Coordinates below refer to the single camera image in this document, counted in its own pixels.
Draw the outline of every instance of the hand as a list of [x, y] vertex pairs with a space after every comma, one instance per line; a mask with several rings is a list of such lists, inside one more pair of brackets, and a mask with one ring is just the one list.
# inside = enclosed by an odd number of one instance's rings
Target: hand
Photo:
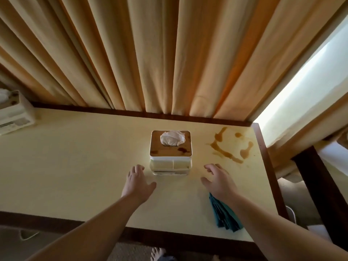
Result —
[[127, 174], [126, 184], [123, 188], [121, 197], [134, 196], [141, 203], [148, 200], [156, 188], [156, 182], [148, 185], [143, 173], [144, 166], [136, 165]]
[[204, 168], [213, 175], [213, 180], [201, 177], [202, 184], [218, 200], [227, 203], [237, 193], [237, 187], [232, 178], [220, 164], [207, 164]]

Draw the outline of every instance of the left hand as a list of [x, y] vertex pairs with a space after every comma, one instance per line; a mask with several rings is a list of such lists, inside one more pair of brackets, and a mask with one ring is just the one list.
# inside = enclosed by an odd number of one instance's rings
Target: left hand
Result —
[[144, 203], [148, 200], [151, 194], [156, 188], [156, 182], [151, 184], [146, 183], [146, 179], [143, 173], [145, 169], [142, 165], [136, 165], [127, 174], [126, 184], [122, 191], [122, 196], [134, 196], [140, 203]]

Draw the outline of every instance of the wooden frame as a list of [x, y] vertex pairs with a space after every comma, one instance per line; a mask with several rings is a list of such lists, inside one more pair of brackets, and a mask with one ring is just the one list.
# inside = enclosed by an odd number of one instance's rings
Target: wooden frame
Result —
[[[196, 123], [213, 123], [231, 126], [252, 127], [254, 129], [263, 163], [267, 172], [274, 201], [278, 210], [278, 214], [288, 219], [283, 197], [268, 156], [267, 148], [264, 143], [260, 127], [257, 123], [231, 121], [223, 119], [188, 117], [171, 114], [157, 114], [145, 112], [122, 111], [114, 109], [100, 109], [93, 107], [78, 107], [67, 105], [50, 105], [42, 103], [33, 103], [34, 107], [59, 109], [67, 111], [102, 113], [113, 115], [124, 115], [133, 117], [155, 118], [176, 121], [189, 121]], [[16, 228], [31, 229], [37, 231], [47, 231], [54, 233], [67, 233], [76, 228], [83, 222], [57, 219], [51, 217], [34, 216], [20, 213], [0, 212], [0, 225]], [[254, 242], [228, 240], [222, 238], [187, 235], [181, 233], [170, 233], [155, 230], [146, 230], [139, 228], [126, 227], [120, 238], [121, 241], [132, 243], [141, 243], [144, 245], [168, 248], [171, 250], [189, 250], [208, 254], [219, 254], [236, 256], [241, 258], [263, 258], [263, 254]]]
[[293, 157], [332, 242], [348, 251], [348, 205], [313, 146]]

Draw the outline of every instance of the teal cloth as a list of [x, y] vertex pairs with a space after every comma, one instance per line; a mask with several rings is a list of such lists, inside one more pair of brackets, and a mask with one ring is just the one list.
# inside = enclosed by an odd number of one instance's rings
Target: teal cloth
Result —
[[226, 230], [230, 229], [233, 232], [243, 228], [241, 221], [230, 207], [219, 201], [211, 193], [209, 193], [209, 200], [213, 207], [216, 225], [219, 228], [225, 227]]

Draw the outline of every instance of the white tissue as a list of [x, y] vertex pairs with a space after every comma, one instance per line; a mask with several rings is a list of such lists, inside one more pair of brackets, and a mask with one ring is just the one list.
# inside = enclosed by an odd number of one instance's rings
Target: white tissue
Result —
[[0, 103], [7, 102], [10, 95], [11, 95], [11, 92], [9, 90], [0, 89]]
[[180, 131], [164, 132], [161, 135], [161, 143], [165, 146], [178, 146], [185, 143], [185, 134]]

